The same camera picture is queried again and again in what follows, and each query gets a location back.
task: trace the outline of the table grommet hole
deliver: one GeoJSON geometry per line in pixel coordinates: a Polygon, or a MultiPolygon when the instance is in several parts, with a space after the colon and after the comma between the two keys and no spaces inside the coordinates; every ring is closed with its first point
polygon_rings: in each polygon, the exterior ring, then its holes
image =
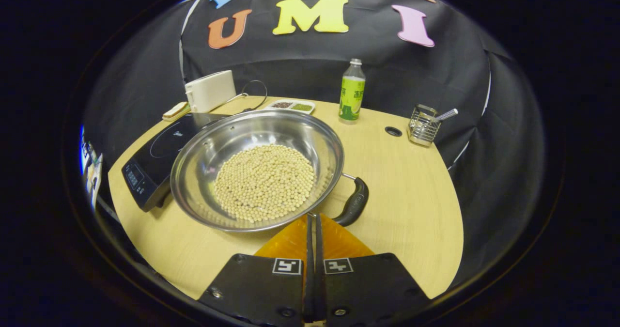
{"type": "Polygon", "coordinates": [[[403,135],[401,130],[399,130],[396,127],[392,127],[392,126],[386,126],[386,132],[389,133],[391,136],[394,136],[394,137],[400,137],[401,135],[403,135]]]}

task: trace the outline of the screw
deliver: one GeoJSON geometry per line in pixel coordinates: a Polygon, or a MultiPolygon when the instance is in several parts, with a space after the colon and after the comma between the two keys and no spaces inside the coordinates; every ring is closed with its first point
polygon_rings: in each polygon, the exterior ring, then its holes
{"type": "Polygon", "coordinates": [[[345,309],[337,309],[336,311],[334,311],[334,315],[336,316],[344,316],[347,314],[347,310],[345,309]]]}
{"type": "Polygon", "coordinates": [[[219,290],[217,290],[217,289],[212,289],[212,290],[211,290],[211,294],[213,294],[213,296],[214,296],[215,298],[217,298],[217,299],[220,299],[220,298],[223,298],[223,297],[224,297],[224,295],[222,294],[222,292],[220,292],[220,291],[219,291],[219,290]]]}
{"type": "Polygon", "coordinates": [[[392,318],[392,315],[391,314],[386,314],[386,315],[383,315],[383,316],[379,317],[377,319],[377,322],[380,323],[380,322],[383,322],[385,320],[389,320],[390,318],[392,318]]]}
{"type": "Polygon", "coordinates": [[[282,309],[279,314],[281,314],[284,317],[293,317],[293,315],[295,315],[295,311],[291,310],[291,309],[282,309]]]}

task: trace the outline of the wok handle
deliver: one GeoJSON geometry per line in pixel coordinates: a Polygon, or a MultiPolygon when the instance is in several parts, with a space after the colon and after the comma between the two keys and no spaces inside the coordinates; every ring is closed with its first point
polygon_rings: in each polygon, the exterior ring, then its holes
{"type": "Polygon", "coordinates": [[[364,210],[368,202],[368,186],[359,177],[352,177],[344,173],[343,175],[355,181],[355,191],[348,198],[347,203],[345,203],[345,208],[342,210],[342,213],[338,217],[335,217],[334,221],[341,226],[348,226],[352,225],[364,210]]]}

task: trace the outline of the utensil holder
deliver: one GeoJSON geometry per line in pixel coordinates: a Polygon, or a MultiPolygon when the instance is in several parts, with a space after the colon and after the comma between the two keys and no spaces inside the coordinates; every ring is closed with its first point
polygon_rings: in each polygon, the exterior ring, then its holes
{"type": "Polygon", "coordinates": [[[441,121],[435,117],[437,111],[433,108],[416,105],[409,120],[409,140],[421,146],[430,146],[439,131],[441,121]]]}

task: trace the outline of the letter m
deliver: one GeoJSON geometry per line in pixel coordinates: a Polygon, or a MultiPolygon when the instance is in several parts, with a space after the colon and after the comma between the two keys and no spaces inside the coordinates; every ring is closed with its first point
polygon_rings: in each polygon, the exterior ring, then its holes
{"type": "Polygon", "coordinates": [[[310,9],[301,0],[282,0],[276,4],[280,8],[278,26],[273,29],[275,35],[290,34],[295,31],[293,19],[302,31],[308,31],[314,21],[315,31],[346,33],[348,26],[344,23],[342,10],[348,0],[319,0],[310,9]]]}

